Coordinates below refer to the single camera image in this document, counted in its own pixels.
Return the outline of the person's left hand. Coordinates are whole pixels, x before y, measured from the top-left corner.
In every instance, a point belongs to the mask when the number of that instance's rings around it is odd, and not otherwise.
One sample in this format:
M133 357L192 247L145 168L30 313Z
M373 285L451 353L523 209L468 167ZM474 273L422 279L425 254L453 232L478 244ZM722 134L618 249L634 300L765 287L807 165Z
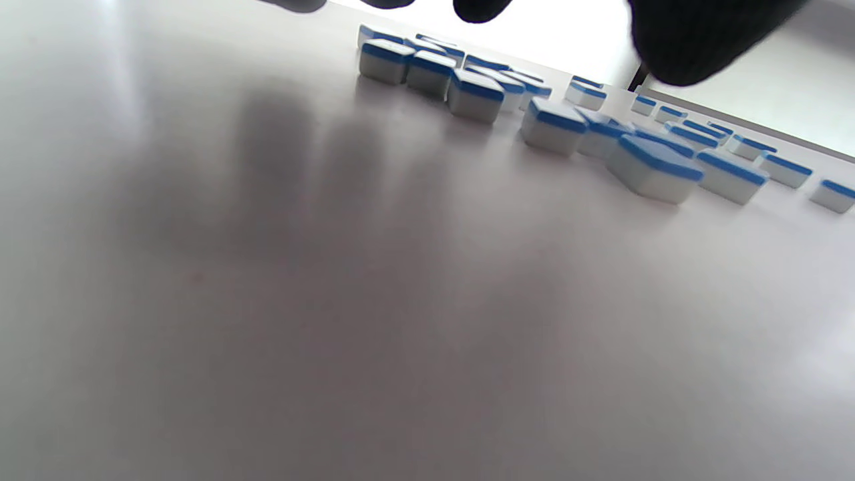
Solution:
M626 1L633 49L645 73L694 86L729 67L806 1Z

